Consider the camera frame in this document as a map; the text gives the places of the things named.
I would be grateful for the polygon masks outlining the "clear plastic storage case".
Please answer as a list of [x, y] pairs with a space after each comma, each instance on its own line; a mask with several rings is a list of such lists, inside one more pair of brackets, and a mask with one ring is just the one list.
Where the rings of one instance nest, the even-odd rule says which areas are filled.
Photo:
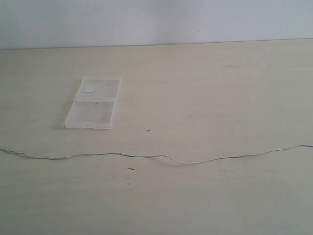
[[111, 129], [121, 78], [85, 76], [65, 120], [67, 129]]

